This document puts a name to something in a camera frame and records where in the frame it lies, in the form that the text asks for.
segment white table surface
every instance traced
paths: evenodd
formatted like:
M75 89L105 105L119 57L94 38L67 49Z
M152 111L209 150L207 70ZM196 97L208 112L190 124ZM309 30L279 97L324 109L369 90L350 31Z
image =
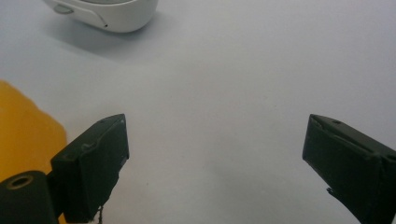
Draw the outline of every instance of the white table surface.
M71 141L124 113L132 158L104 222L358 223L302 160L309 114L396 148L392 0L160 0L117 35L0 3L0 78Z

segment orange object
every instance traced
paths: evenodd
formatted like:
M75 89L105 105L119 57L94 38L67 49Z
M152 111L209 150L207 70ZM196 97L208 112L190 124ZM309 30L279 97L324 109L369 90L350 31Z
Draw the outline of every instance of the orange object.
M65 146L63 126L0 80L0 181L29 170L47 174L50 159Z

